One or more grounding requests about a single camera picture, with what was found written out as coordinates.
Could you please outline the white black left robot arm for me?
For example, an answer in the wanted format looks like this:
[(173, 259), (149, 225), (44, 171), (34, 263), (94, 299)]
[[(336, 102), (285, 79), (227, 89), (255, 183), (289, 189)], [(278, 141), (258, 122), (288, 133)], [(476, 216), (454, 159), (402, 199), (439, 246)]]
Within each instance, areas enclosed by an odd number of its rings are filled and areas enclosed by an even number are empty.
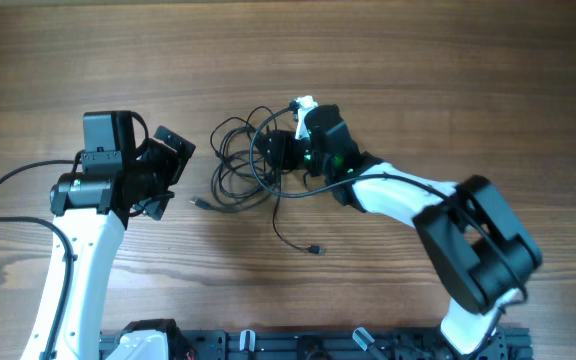
[(128, 221), (163, 216), (195, 146), (160, 126), (138, 143), (128, 110), (83, 116), (81, 168), (51, 190), (55, 229), (25, 359), (96, 359), (108, 280)]

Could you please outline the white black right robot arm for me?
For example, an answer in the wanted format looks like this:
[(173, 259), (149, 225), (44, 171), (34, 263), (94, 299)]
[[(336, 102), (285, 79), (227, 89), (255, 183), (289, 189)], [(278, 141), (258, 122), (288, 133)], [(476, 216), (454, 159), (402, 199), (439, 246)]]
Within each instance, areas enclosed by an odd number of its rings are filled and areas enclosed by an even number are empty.
[(506, 309), (527, 301), (526, 283), (543, 263), (494, 184), (480, 175), (461, 183), (429, 180), (362, 152), (336, 105), (302, 97), (286, 110), (296, 130), (261, 124), (251, 136), (251, 153), (277, 172), (323, 177), (321, 190), (344, 206), (412, 227), (451, 297), (441, 335), (461, 356), (481, 354)]

